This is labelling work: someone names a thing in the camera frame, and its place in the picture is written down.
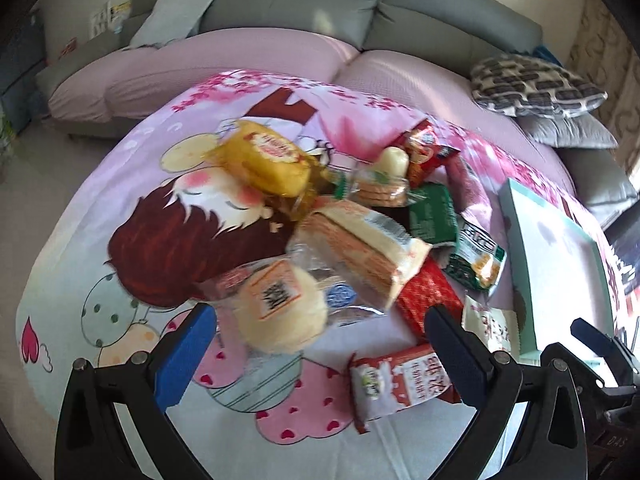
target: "green snack package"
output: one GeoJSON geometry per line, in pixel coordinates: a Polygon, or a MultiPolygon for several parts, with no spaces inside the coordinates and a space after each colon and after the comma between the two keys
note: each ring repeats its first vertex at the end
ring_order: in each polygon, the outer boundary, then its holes
{"type": "Polygon", "coordinates": [[[412,236],[437,247],[453,247],[458,241],[458,220],[449,190],[443,184],[425,184],[409,195],[412,236]]]}
{"type": "Polygon", "coordinates": [[[489,234],[458,217],[460,236],[444,271],[473,290],[490,294],[500,280],[506,253],[489,234]]]}

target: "cartoon print blanket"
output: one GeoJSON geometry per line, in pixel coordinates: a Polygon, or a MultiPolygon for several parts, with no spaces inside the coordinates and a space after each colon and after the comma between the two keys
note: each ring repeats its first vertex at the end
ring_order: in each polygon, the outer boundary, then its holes
{"type": "MultiPolygon", "coordinates": [[[[323,164],[349,171],[426,117],[481,177],[494,203],[498,243],[507,246],[496,193],[511,177],[596,239],[617,301],[619,277],[597,222],[543,175],[476,134],[373,94],[251,70],[225,72],[140,123],[85,181],[43,248],[16,321],[38,400],[57,418],[75,358],[108,366],[151,350],[204,300],[198,283],[282,254],[292,223],[259,193],[203,162],[238,119],[271,128],[323,164]]],[[[493,301],[513,304],[508,272],[493,301]]],[[[216,479],[275,480],[302,471],[323,479],[423,478],[474,414],[433,400],[356,434],[345,365],[356,351],[377,356],[415,344],[396,313],[332,328],[303,354],[249,371],[233,318],[221,312],[219,324],[183,401],[168,411],[216,479]],[[438,435],[428,452],[425,431],[438,435]]],[[[123,424],[129,434],[130,424],[123,424]]],[[[140,446],[132,447],[143,471],[157,476],[140,446]]],[[[492,463],[499,462],[498,450],[492,463]]]]}

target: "screw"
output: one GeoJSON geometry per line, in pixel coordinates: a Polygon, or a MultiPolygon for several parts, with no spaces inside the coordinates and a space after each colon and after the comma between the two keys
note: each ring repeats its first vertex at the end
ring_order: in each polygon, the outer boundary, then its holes
{"type": "Polygon", "coordinates": [[[86,364],[86,359],[84,357],[79,357],[74,361],[74,370],[76,370],[77,372],[81,372],[86,368],[86,364]]]}
{"type": "Polygon", "coordinates": [[[141,365],[146,363],[146,358],[149,357],[149,354],[143,350],[140,350],[131,356],[131,362],[135,365],[141,365]]]}
{"type": "Polygon", "coordinates": [[[511,362],[511,356],[507,354],[507,352],[504,352],[502,350],[494,353],[494,359],[497,363],[500,363],[501,365],[507,365],[509,364],[509,362],[511,362]]]}
{"type": "Polygon", "coordinates": [[[568,365],[562,359],[554,359],[554,368],[559,372],[565,372],[569,369],[568,365]]]}

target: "gray pillow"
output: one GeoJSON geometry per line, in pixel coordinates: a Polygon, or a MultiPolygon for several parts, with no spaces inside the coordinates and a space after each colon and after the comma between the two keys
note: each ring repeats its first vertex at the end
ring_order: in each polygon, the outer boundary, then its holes
{"type": "Polygon", "coordinates": [[[561,66],[519,54],[481,61],[471,80],[479,106],[510,117],[577,117],[607,99],[605,91],[561,66]]]}
{"type": "Polygon", "coordinates": [[[165,46],[173,40],[183,40],[198,30],[204,12],[213,0],[158,0],[145,23],[129,43],[130,48],[165,46]]]}
{"type": "Polygon", "coordinates": [[[618,147],[612,133],[591,114],[560,119],[525,116],[516,120],[533,140],[554,148],[612,150],[618,147]]]}
{"type": "Polygon", "coordinates": [[[607,150],[562,148],[558,155],[574,180],[578,200],[603,229],[638,201],[633,185],[607,150]]]}

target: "red snack package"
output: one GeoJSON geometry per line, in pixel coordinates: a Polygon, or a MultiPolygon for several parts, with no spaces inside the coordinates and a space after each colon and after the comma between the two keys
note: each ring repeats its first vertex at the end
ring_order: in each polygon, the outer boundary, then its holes
{"type": "Polygon", "coordinates": [[[411,188],[419,187],[436,168],[460,154],[455,148],[438,144],[435,130],[428,119],[405,132],[394,145],[409,155],[406,177],[411,188]]]}
{"type": "Polygon", "coordinates": [[[474,170],[460,156],[448,160],[446,170],[456,211],[469,223],[489,232],[493,208],[474,170]]]}
{"type": "Polygon", "coordinates": [[[393,415],[434,397],[456,402],[455,390],[431,345],[388,356],[349,362],[355,426],[367,433],[367,423],[393,415]]]}
{"type": "Polygon", "coordinates": [[[453,291],[438,264],[429,256],[396,300],[396,307],[409,328],[424,339],[424,315],[430,306],[443,304],[457,322],[462,323],[464,305],[453,291]]]}

